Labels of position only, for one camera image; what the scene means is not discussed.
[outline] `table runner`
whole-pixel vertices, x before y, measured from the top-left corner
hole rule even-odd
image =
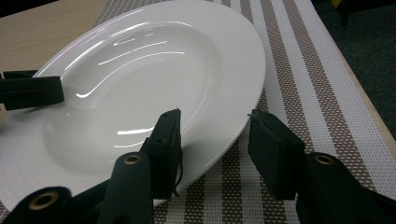
[[[160,0],[108,0],[96,26]],[[306,143],[339,158],[368,188],[396,199],[396,161],[310,0],[213,0],[250,20],[267,57],[257,108]],[[155,223],[299,223],[295,201],[277,201],[248,156],[248,126],[179,198],[155,208]],[[0,204],[0,221],[8,211]]]

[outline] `striped placemat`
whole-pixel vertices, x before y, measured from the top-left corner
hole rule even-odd
[[[108,0],[93,26],[160,0]],[[267,56],[258,108],[285,122],[306,151],[339,158],[361,184],[396,199],[396,161],[310,0],[213,0],[248,18]],[[248,156],[248,127],[179,198],[155,208],[155,223],[299,223],[295,201],[277,201]],[[7,209],[0,204],[0,220]]]

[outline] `ceramic plate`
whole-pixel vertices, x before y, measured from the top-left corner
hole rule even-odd
[[[0,199],[8,209],[38,189],[76,195],[108,179],[115,159],[138,151],[175,108],[184,151],[178,190],[185,189],[246,126],[265,54],[253,25],[232,9],[172,1],[95,27],[35,76],[60,76],[65,101],[11,111],[1,126]]]

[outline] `glossy white surface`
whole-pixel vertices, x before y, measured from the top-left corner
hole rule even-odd
[[[115,159],[139,150],[161,113],[177,107],[183,190],[243,130],[264,74],[259,35],[228,7],[173,1],[122,14],[36,74],[62,77],[64,103],[8,113],[0,127],[0,200],[12,209],[37,189],[77,194],[108,179]]]

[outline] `woven fabric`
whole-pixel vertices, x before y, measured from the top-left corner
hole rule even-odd
[[[108,0],[96,26],[155,0]],[[256,27],[267,56],[258,108],[279,117],[306,152],[339,158],[361,184],[396,199],[396,161],[310,0],[214,0]],[[277,201],[248,157],[248,126],[179,198],[155,208],[155,223],[299,223],[295,201]],[[0,204],[0,219],[7,209]]]

